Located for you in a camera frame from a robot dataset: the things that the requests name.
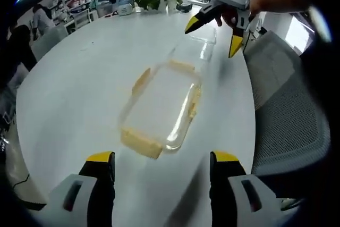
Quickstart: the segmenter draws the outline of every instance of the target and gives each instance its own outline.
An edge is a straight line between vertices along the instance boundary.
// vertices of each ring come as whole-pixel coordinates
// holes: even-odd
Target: white round table
[[[41,191],[78,173],[93,153],[114,151],[114,226],[210,226],[209,154],[236,155],[250,173],[255,147],[252,88],[242,52],[228,59],[231,29],[217,29],[202,96],[181,149],[158,160],[120,142],[117,117],[148,67],[165,61],[192,14],[101,18],[51,49],[17,96],[22,154]]]

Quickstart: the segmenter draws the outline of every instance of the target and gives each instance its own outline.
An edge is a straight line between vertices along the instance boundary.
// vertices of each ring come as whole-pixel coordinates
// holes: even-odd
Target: white table surface
[[[117,116],[143,71],[165,61],[191,14],[101,18],[50,50],[18,90],[21,150],[44,196],[86,158],[116,153],[115,226],[210,226],[209,153],[236,155],[250,173],[255,146],[252,88],[242,52],[228,59],[231,29],[203,78],[198,113],[176,154],[158,160],[120,142]]]

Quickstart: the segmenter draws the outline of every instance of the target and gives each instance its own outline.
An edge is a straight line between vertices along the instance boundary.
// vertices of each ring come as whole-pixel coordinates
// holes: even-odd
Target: white plant pot
[[[169,12],[174,12],[177,7],[177,0],[168,0],[168,10]]]
[[[166,6],[167,6],[168,2],[165,0],[159,0],[159,7],[158,10],[162,13],[166,12]]]

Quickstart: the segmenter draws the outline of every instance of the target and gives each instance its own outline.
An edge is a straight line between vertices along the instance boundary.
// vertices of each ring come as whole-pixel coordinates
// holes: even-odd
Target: human hand
[[[249,3],[250,17],[255,17],[261,12],[260,0],[250,0]],[[234,28],[237,24],[237,10],[234,7],[226,6],[224,13],[221,15],[225,23],[231,28]],[[216,19],[217,25],[222,26],[221,17]]]

